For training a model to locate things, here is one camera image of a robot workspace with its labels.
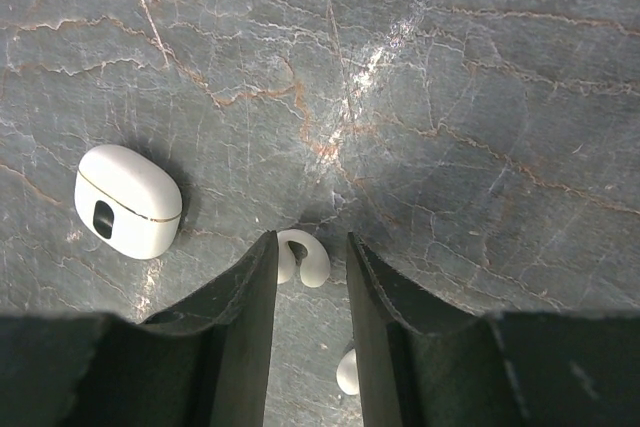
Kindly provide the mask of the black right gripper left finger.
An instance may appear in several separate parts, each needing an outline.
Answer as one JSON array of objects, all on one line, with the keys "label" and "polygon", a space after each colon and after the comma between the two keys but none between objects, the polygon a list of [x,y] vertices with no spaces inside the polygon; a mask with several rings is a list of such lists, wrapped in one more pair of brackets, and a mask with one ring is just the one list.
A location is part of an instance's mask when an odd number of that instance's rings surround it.
[{"label": "black right gripper left finger", "polygon": [[106,312],[1,319],[5,426],[259,426],[277,291],[268,231],[141,323]]}]

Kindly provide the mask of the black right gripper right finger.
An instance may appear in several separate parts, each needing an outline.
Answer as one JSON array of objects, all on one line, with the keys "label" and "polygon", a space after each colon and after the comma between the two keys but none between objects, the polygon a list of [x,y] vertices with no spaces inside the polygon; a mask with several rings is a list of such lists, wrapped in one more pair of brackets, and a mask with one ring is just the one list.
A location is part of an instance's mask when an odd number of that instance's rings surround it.
[{"label": "black right gripper right finger", "polygon": [[368,426],[635,426],[635,310],[467,313],[349,234],[346,270]]}]

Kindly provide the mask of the white clip earbud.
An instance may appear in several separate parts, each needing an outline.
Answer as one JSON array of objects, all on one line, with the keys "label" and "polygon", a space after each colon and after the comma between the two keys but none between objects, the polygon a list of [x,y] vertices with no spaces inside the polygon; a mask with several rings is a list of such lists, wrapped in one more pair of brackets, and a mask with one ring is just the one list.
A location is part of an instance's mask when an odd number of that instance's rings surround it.
[{"label": "white clip earbud", "polygon": [[[299,268],[302,283],[309,288],[321,287],[329,278],[331,263],[324,246],[311,234],[299,229],[281,230],[277,233],[278,270],[277,284],[288,282]],[[299,244],[306,256],[297,263],[290,244]]]},{"label": "white clip earbud", "polygon": [[354,349],[347,351],[340,360],[336,369],[336,382],[345,395],[354,396],[359,394],[358,367]]}]

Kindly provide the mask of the white earbud charging case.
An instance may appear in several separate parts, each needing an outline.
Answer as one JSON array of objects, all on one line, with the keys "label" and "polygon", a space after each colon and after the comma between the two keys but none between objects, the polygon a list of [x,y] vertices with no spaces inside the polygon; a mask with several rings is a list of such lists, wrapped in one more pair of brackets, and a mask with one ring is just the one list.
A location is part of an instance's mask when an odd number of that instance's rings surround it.
[{"label": "white earbud charging case", "polygon": [[81,158],[74,203],[91,232],[138,260],[169,249],[183,208],[169,174],[141,154],[112,144],[96,146]]}]

